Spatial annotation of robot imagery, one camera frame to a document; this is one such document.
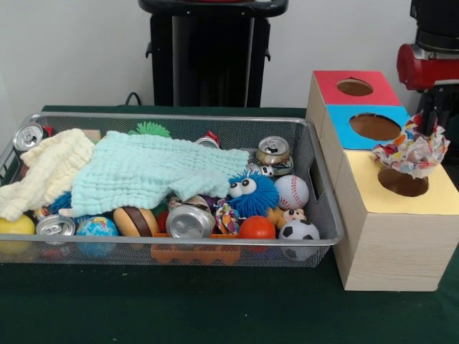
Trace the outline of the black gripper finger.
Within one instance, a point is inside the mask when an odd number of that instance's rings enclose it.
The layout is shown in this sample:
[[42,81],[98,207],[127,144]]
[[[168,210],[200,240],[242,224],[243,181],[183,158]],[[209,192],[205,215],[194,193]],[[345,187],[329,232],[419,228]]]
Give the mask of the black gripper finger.
[[440,87],[437,90],[435,98],[435,114],[437,117],[437,124],[444,128],[448,121],[448,91],[444,87]]
[[422,94],[419,111],[421,113],[420,132],[423,135],[431,135],[436,120],[435,97],[432,91],[428,90]]

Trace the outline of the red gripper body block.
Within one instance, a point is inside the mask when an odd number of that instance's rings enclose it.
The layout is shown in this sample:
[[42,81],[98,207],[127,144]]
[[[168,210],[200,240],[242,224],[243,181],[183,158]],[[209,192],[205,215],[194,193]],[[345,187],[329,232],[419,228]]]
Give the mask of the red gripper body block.
[[457,85],[458,55],[403,44],[397,53],[397,74],[408,90],[424,91],[436,86]]

